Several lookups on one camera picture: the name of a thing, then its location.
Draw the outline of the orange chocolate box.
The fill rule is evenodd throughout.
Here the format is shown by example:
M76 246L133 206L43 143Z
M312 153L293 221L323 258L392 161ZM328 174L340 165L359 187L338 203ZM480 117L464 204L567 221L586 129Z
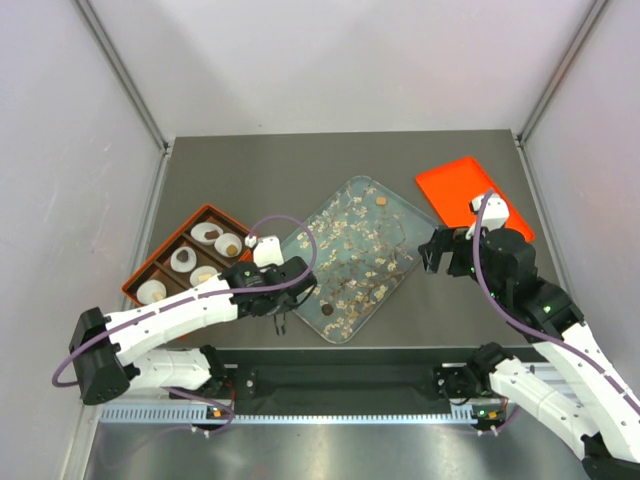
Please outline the orange chocolate box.
M194 225L200 222L213 222L219 225L224 233L237 235L243 242L242 253L234 258L225 258L215 250L214 244L202 245L196 242L191 237L190 231ZM122 292L136 306L145 306L138 302L136 292L142 283L150 279L159 280L166 286L166 298L182 293L192 288L189 277L193 270L189 273L177 273L171 269L170 257L176 249L182 246L193 248L197 255L196 268L210 265L215 267L218 270L218 274L220 274L232 265L252 258L250 250L244 245L244 239L248 233L248 227L217 208L205 204L148 257L142 266L124 283Z

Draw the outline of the blossom pattern serving tray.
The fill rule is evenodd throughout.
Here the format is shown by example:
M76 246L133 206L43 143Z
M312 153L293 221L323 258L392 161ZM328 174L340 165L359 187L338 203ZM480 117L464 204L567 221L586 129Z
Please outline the blossom pattern serving tray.
M380 206L378 197L387 203ZM437 221L376 180L348 180L305 221L317 286L296 314L331 344L350 341L421 261ZM324 316L321 307L334 312Z

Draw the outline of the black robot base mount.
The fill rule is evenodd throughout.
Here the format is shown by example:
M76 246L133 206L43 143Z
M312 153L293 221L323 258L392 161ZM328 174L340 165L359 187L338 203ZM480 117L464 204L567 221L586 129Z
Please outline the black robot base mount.
M203 386L187 393L235 397L239 411L420 410L495 398L487 370L505 358L495 345L472 348L222 350Z

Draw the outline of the orange box lid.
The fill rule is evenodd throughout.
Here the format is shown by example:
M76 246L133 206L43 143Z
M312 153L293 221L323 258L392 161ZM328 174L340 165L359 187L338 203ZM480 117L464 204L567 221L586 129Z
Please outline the orange box lid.
M535 239L534 230L474 157L463 157L422 172L415 181L448 227L470 226L474 219L470 202L492 189L509 208L506 227L519 231L529 243Z

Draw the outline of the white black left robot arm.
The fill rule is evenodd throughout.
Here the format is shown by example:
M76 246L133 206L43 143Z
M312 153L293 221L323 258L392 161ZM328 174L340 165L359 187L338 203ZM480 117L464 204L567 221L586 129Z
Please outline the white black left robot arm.
M226 387L227 374L213 350L170 352L164 344L211 325L294 310L316 285L299 256L266 267L238 262L156 303L109 314L89 309L69 344L80 398L99 405L129 389L164 387L216 396Z

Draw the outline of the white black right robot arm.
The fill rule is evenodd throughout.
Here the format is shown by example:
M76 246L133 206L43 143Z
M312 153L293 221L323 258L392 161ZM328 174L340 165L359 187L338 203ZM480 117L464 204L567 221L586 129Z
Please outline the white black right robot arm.
M439 227L418 252L428 273L451 254L448 275L473 279L575 397L539 380L495 342L468 358L456 393L512 401L557 435L591 479L638 478L639 400L605 358L570 295L539 276L535 248L524 236L502 227L484 229L475 239L466 227Z

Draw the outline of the dark oval chocolate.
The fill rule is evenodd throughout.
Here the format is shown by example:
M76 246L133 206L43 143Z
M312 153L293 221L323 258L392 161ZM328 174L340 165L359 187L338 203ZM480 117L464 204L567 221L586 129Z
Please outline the dark oval chocolate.
M183 250L176 255L176 258L180 262L186 262L189 259L189 253L186 250Z

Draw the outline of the white paper cup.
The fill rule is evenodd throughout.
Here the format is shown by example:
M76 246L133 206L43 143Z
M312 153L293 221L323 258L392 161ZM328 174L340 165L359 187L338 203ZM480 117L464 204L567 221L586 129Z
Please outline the white paper cup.
M186 262L180 262L176 255L186 250L189 253L189 259ZM170 257L170 267L173 271L177 273L189 273L196 268L197 265L197 255L195 250L189 246L182 246L176 249Z
M217 238L207 239L205 237L205 234L211 230L218 231L219 236L224 233L223 229L213 222L200 222L192 227L190 235L196 242L202 245L213 245Z
M136 298L142 305L149 305L158 302L153 298L154 292L161 292L165 298L167 296L166 286L159 280L150 279L139 286L136 292Z
M203 275L203 274L208 274L208 273L212 274L213 275L212 277L215 277L215 276L218 275L218 270L215 267L210 266L210 265L204 265L204 266L195 268L191 272L190 277L189 277L189 282L190 282L191 286L192 287L197 287L200 284L202 284L202 283L198 282L198 276L199 275Z
M237 248L237 253L235 255L227 254L226 248L229 245L234 245ZM216 239L216 241L214 242L214 248L223 257L234 258L242 253L243 242L237 235L233 233L224 233Z

